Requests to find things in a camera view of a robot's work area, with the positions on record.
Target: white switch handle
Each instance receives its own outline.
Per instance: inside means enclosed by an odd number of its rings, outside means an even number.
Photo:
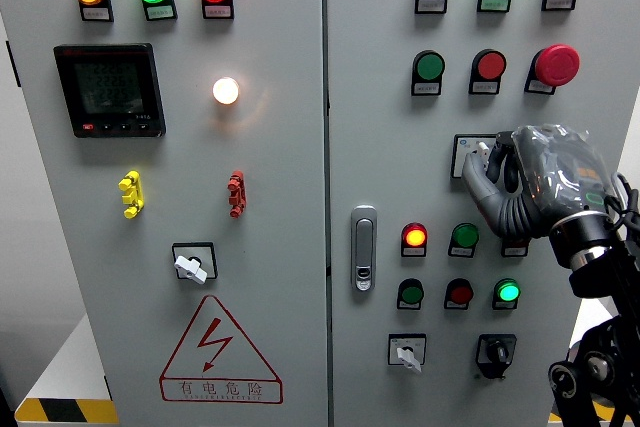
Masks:
[[[188,260],[180,255],[173,265],[181,276],[187,277],[197,284],[202,285],[207,280],[207,273],[200,268],[200,262],[196,259]]]
[[[413,356],[413,352],[409,349],[403,349],[402,347],[398,347],[398,359],[402,362],[402,364],[409,369],[410,371],[421,374],[422,367],[420,366],[420,362],[416,360]]]

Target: lightning bolt symbol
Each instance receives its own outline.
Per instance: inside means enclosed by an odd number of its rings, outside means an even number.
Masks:
[[[208,345],[214,345],[214,344],[220,344],[220,343],[222,344],[222,346],[220,347],[220,350],[218,350],[216,355],[213,356],[213,359],[211,359],[209,362],[204,363],[204,367],[202,369],[203,373],[213,368],[213,361],[216,360],[216,358],[222,353],[222,351],[227,347],[227,345],[229,345],[229,342],[231,342],[231,339],[233,339],[233,337],[224,337],[222,339],[217,339],[217,340],[208,340],[211,334],[213,333],[213,331],[218,328],[218,326],[220,325],[220,322],[221,320],[217,317],[213,319],[213,322],[211,322],[211,325],[207,329],[207,332],[204,334],[204,336],[198,343],[198,348],[206,347]]]

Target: yellow and black hazard stripe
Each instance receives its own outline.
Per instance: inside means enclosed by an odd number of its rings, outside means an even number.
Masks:
[[[111,400],[25,399],[15,418],[18,422],[119,424]]]
[[[605,407],[604,405],[600,405],[597,402],[594,402],[593,406],[595,407],[596,414],[601,422],[611,422],[611,419],[613,418],[613,410],[614,410],[612,407]],[[551,415],[549,416],[549,423],[552,424],[552,423],[560,423],[560,422],[562,422],[562,419],[558,415],[558,407],[554,403],[553,409],[551,409]],[[631,417],[627,416],[627,418],[625,419],[625,422],[631,422]]]

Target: green push button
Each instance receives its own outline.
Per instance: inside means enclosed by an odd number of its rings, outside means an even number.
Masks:
[[[402,301],[406,304],[418,304],[424,297],[424,291],[419,287],[408,287],[402,291]]]
[[[496,284],[496,295],[502,302],[513,302],[520,297],[520,287],[513,279],[502,279]]]
[[[460,247],[470,249],[480,240],[478,227],[473,224],[460,224],[453,229],[453,241]]]
[[[437,79],[442,72],[444,72],[444,60],[435,53],[423,55],[420,60],[418,60],[416,70],[418,71],[418,75],[424,80]]]

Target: red terminal connector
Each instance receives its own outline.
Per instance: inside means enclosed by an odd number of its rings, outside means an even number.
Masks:
[[[227,184],[229,189],[229,204],[231,207],[232,218],[237,219],[242,215],[244,209],[247,208],[247,194],[244,190],[244,174],[241,170],[234,170]]]

